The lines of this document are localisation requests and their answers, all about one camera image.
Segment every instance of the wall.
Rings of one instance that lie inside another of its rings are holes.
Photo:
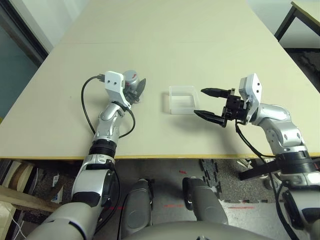
[[[10,2],[49,53],[89,0],[10,0]]]
[[[292,0],[247,0],[247,3],[264,25],[275,34],[292,6],[291,1]],[[300,1],[318,2],[320,8],[320,0]],[[284,48],[320,48],[320,36],[296,18],[280,40],[280,44]]]
[[[4,118],[38,67],[0,26],[0,118]]]
[[[300,1],[320,2],[320,0]],[[89,0],[10,0],[10,2],[50,52]],[[247,0],[247,2],[273,34],[291,8],[291,0]],[[299,19],[295,19],[280,44],[284,48],[320,48],[320,37]]]

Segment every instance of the floor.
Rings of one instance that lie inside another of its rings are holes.
[[[285,48],[284,50],[320,93],[320,49]]]
[[[120,160],[116,169],[121,179],[122,199],[131,189],[131,186],[139,179],[153,179],[153,211],[152,222],[154,225],[175,222],[195,221],[196,217],[192,211],[184,206],[182,193],[182,179],[184,177],[196,176],[202,178],[199,160],[195,159],[146,159],[146,160]],[[243,192],[253,189],[254,181],[245,181],[241,188]],[[221,202],[231,226],[246,229],[260,235],[277,240],[288,240],[284,228],[277,216],[274,203],[229,203]],[[94,236],[95,240],[117,239],[120,209],[118,209],[111,220],[104,225]],[[22,231],[27,235],[37,225],[24,222]],[[299,231],[300,240],[306,240],[306,235]]]

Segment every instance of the white table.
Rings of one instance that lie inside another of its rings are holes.
[[[320,95],[244,0],[92,0],[49,54],[0,124],[0,156],[83,159],[92,133],[81,107],[83,83],[105,71],[136,70],[147,84],[132,111],[136,128],[118,142],[116,158],[254,157],[235,132],[195,115],[169,114],[169,86],[193,85],[200,108],[221,114],[225,99],[202,88],[238,88],[257,73],[262,102],[287,108],[311,156],[320,155]],[[84,96],[97,124],[108,97],[92,81]],[[131,128],[125,116],[121,132]],[[271,153],[259,127],[242,127]]]

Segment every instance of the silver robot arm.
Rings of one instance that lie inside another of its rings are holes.
[[[92,146],[73,184],[72,201],[53,212],[28,240],[90,240],[101,211],[111,204],[119,127],[131,105],[123,94],[125,80],[121,73],[106,72],[104,84],[110,103],[99,114]]]
[[[241,79],[239,93],[242,99],[234,95],[234,88],[205,88],[201,91],[227,100],[221,116],[195,110],[199,117],[222,127],[228,120],[237,120],[243,125],[252,123],[264,130],[275,155],[273,167],[279,171],[283,185],[288,187],[282,196],[291,225],[305,230],[311,239],[317,239],[320,232],[320,172],[309,156],[300,130],[292,123],[289,111],[278,105],[261,103],[262,85],[255,73]],[[242,180],[257,176],[255,169],[244,173],[246,175],[240,173]]]

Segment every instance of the clear plastic box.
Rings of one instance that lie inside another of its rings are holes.
[[[198,94],[194,86],[169,86],[171,114],[194,114],[199,108]]]

